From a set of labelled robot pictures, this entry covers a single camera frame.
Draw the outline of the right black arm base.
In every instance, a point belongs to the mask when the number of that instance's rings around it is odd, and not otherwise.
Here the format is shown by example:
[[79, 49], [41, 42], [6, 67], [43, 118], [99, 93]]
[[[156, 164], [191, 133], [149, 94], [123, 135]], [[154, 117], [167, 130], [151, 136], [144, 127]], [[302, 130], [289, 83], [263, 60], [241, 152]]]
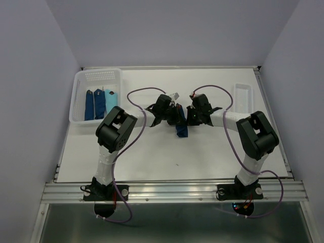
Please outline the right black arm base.
[[219, 201], [233, 200], [232, 208], [234, 212], [248, 217], [254, 212], [253, 200], [261, 200], [264, 196], [258, 182], [248, 186], [235, 182], [233, 184], [217, 185], [216, 198]]

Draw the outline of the dark blue paper napkin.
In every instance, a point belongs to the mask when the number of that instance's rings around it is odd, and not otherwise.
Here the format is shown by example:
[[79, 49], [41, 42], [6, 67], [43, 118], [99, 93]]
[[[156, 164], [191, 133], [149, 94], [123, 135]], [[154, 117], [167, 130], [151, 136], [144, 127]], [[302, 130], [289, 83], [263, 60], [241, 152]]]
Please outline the dark blue paper napkin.
[[176, 124], [176, 134], [179, 138], [187, 138], [188, 137], [188, 127], [187, 121], [184, 114], [184, 110], [182, 105], [177, 104], [177, 111], [179, 115], [179, 122]]

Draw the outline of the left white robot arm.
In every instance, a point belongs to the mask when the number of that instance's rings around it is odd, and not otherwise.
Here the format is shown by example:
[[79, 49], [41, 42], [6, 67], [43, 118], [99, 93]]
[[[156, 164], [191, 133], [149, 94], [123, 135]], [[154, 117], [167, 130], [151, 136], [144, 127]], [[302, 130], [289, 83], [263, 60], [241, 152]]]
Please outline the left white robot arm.
[[112, 200], [115, 188], [112, 183], [111, 169], [120, 150], [127, 144], [136, 127], [155, 127], [165, 120], [174, 126], [177, 124], [178, 111], [175, 101], [178, 93], [161, 94], [157, 101], [138, 115], [126, 113], [115, 106], [108, 113], [96, 130], [99, 144], [99, 162], [95, 176], [90, 185], [83, 188], [85, 201]]

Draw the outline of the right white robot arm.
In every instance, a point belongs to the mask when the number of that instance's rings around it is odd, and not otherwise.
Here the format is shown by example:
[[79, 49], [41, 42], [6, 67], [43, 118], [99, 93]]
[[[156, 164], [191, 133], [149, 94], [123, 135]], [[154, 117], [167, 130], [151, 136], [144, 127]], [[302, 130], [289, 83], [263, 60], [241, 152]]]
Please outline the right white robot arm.
[[234, 200], [254, 197], [262, 199], [261, 186], [258, 183], [262, 166], [275, 147], [279, 138], [261, 111], [254, 113], [229, 112], [221, 107], [213, 108], [205, 94], [190, 95], [192, 104], [187, 107], [187, 123], [190, 126], [205, 124], [211, 127], [223, 127], [238, 132], [245, 157], [239, 163], [241, 169], [232, 184], [220, 184], [217, 187], [219, 200]]

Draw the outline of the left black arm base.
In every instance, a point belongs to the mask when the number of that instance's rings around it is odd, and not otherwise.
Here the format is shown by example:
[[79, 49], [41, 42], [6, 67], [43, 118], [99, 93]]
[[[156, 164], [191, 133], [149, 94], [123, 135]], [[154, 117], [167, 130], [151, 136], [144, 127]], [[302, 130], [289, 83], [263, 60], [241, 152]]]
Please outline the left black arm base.
[[122, 196], [119, 196], [116, 188], [111, 183], [101, 192], [94, 192], [90, 185], [83, 185], [80, 190], [83, 192], [83, 201], [94, 202], [94, 213], [102, 219], [108, 219], [116, 210], [117, 202], [128, 200], [129, 185], [117, 185]]

